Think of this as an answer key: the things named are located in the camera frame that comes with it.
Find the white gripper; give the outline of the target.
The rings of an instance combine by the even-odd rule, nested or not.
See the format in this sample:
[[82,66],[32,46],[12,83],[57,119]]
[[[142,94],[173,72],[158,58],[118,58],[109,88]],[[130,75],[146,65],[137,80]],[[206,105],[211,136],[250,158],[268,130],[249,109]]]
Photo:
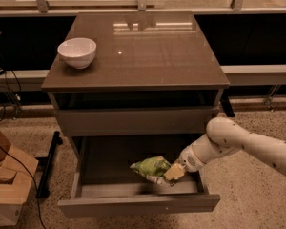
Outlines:
[[190,146],[186,147],[179,155],[178,161],[174,163],[164,174],[168,180],[180,179],[187,172],[194,173],[204,167],[204,163],[194,153],[194,149]]

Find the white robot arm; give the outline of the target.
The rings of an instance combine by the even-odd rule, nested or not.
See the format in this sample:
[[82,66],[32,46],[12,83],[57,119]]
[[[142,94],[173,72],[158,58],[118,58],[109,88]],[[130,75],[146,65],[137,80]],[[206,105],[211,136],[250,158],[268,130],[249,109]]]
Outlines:
[[167,180],[197,172],[216,158],[242,150],[286,176],[286,141],[252,133],[231,119],[211,119],[203,136],[188,145],[164,174]]

